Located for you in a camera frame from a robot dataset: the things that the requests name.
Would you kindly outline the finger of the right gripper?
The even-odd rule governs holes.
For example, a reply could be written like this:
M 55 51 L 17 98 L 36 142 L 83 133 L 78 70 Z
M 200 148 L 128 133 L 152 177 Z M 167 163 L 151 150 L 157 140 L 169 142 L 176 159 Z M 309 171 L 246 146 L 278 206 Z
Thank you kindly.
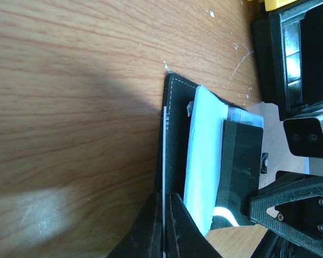
M 249 199 L 249 219 L 323 257 L 323 176 L 278 171 Z

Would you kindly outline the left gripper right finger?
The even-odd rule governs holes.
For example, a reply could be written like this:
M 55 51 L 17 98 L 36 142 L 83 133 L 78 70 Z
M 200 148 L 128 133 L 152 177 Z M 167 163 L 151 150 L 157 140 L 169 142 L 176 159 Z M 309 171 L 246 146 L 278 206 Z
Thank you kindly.
M 166 257 L 220 257 L 177 193 L 166 196 Z

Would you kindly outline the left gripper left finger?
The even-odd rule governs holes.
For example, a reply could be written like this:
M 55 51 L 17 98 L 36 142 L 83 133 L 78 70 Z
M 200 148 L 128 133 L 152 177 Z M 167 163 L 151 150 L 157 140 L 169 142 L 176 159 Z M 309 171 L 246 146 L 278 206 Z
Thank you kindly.
M 162 257 L 162 196 L 151 194 L 108 257 Z

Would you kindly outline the black bin with blue cards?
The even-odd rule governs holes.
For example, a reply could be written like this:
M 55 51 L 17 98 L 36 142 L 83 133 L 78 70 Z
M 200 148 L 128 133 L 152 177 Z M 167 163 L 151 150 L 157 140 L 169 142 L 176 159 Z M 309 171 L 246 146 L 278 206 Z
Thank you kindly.
M 262 101 L 280 120 L 323 109 L 323 1 L 296 1 L 251 23 Z

